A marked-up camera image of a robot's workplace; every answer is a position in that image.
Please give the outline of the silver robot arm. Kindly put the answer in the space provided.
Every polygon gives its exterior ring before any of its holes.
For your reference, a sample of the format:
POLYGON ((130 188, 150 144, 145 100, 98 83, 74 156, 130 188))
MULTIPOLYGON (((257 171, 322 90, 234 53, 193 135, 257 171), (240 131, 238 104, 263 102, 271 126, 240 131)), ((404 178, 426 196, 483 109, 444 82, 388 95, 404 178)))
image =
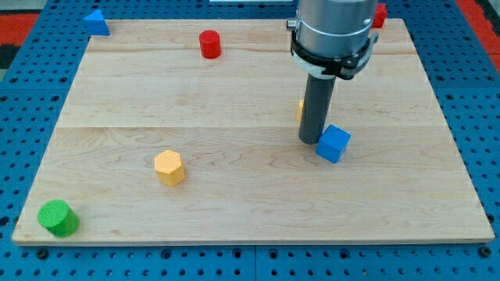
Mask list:
POLYGON ((370 60, 378 34, 370 34, 377 0, 299 0, 291 32, 291 55, 309 75, 350 80, 370 60))

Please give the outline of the red block behind arm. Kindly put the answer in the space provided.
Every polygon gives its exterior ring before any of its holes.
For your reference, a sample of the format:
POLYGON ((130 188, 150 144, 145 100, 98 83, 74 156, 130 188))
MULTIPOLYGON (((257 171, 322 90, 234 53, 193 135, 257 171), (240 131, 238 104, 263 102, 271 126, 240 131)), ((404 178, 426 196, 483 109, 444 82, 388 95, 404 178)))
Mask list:
POLYGON ((378 3, 373 17, 372 28, 382 28, 387 15, 387 4, 378 3))

